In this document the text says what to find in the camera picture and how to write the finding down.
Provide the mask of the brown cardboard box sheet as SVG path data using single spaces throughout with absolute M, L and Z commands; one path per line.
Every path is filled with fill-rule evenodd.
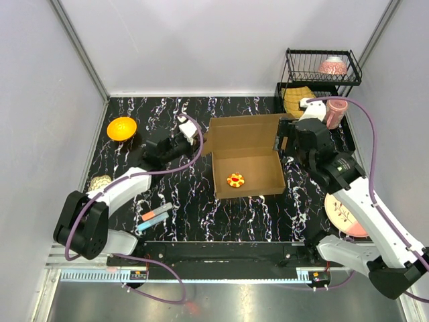
M 209 121 L 202 153 L 210 154 L 217 199 L 280 195 L 286 188 L 278 151 L 273 149 L 278 121 L 288 114 L 216 117 Z M 227 177 L 240 173 L 245 184 L 233 188 Z

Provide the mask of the orange flower toy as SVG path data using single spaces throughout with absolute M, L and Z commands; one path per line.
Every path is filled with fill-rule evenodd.
M 240 188 L 245 184 L 245 179 L 242 174 L 236 172 L 227 177 L 227 184 L 233 188 Z

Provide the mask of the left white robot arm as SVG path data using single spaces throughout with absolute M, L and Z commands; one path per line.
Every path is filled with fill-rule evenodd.
M 200 132 L 178 132 L 155 144 L 138 147 L 128 169 L 105 186 L 87 193 L 71 192 L 53 232 L 54 241 L 64 246 L 68 261 L 101 254 L 120 254 L 132 266 L 140 264 L 144 248 L 126 231 L 109 228 L 110 217 L 131 199 L 155 187 L 167 175 L 192 166 L 202 154 Z

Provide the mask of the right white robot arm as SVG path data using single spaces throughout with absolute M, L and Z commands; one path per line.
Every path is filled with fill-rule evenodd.
M 376 196 L 357 161 L 336 149 L 319 119 L 281 117 L 275 145 L 282 142 L 310 177 L 351 211 L 374 244 L 364 248 L 325 231 L 313 231 L 305 240 L 307 263 L 336 262 L 368 277 L 389 299 L 405 294 L 428 272 L 428 248 L 408 233 Z

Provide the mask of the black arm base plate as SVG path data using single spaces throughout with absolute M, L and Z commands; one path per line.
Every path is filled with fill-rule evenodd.
M 172 268 L 182 280 L 275 280 L 326 262 L 303 243 L 145 241 L 132 253 Z

